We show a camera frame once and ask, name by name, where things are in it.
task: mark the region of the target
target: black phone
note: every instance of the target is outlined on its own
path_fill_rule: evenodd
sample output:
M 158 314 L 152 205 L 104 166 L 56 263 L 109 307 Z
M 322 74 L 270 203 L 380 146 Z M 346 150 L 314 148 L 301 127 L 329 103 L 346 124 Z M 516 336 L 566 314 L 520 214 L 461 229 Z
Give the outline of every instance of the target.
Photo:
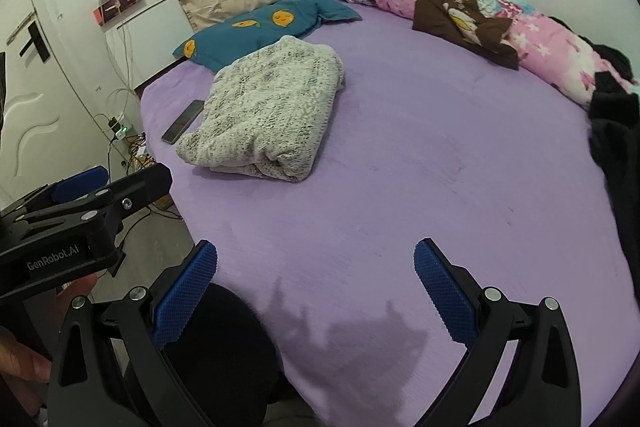
M 162 141 L 167 142 L 169 145 L 173 145 L 178 141 L 178 138 L 184 134 L 189 128 L 191 123 L 202 112 L 204 108 L 204 100 L 194 100 L 189 104 L 189 107 L 185 109 L 182 114 L 171 124 L 171 127 L 162 136 Z

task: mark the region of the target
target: mattress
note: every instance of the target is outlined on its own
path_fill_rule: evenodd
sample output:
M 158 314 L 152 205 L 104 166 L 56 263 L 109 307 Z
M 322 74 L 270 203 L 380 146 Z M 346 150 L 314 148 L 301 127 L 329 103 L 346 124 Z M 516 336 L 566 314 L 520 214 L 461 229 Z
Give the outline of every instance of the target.
M 302 183 L 197 168 L 161 141 L 210 71 L 185 62 L 146 89 L 149 145 L 193 238 L 218 248 L 216 281 L 259 313 L 325 423 L 412 427 L 465 350 L 414 273 L 415 244 L 432 237 L 481 286 L 559 300 L 589 425 L 638 354 L 640 314 L 587 115 L 527 71 L 356 9 L 361 22 L 307 39 L 342 58 L 346 87 Z

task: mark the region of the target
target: white headboard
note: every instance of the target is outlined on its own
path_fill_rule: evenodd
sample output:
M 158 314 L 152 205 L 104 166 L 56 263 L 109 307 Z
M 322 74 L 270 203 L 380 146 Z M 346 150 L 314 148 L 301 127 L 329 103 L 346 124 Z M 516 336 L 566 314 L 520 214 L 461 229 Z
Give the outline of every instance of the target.
M 178 0 L 143 0 L 132 10 L 103 31 L 114 67 L 134 89 L 175 62 L 174 49 L 193 30 Z

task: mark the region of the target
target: door handle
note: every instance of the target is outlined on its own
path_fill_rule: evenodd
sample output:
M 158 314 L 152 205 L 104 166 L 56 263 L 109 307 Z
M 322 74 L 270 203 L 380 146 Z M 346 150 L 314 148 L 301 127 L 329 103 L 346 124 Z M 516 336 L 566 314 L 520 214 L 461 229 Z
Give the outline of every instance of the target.
M 38 29 L 38 25 L 35 22 L 32 22 L 29 25 L 29 35 L 31 36 L 31 39 L 29 40 L 29 42 L 26 43 L 25 47 L 23 47 L 20 50 L 20 57 L 24 57 L 24 54 L 27 52 L 29 47 L 33 44 L 36 46 L 36 50 L 38 51 L 38 55 L 40 55 L 40 58 L 42 59 L 42 61 L 47 62 L 51 54 L 49 53 L 49 50 L 47 49 L 47 45 L 45 44 L 44 39 L 42 38 L 42 34 Z

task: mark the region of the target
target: white door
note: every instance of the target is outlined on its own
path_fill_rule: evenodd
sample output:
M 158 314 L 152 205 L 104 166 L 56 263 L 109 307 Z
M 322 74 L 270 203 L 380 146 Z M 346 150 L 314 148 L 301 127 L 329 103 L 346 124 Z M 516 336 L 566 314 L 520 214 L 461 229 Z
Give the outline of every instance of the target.
M 71 89 L 55 57 L 43 62 L 34 45 L 20 57 L 31 39 L 31 23 L 40 28 L 35 15 L 22 24 L 33 11 L 31 0 L 0 0 L 0 52 L 6 52 L 7 90 L 0 140 L 4 204 L 44 184 L 107 165 L 109 139 Z M 12 34 L 15 38 L 7 44 Z M 121 160 L 115 153 L 111 156 L 113 162 Z

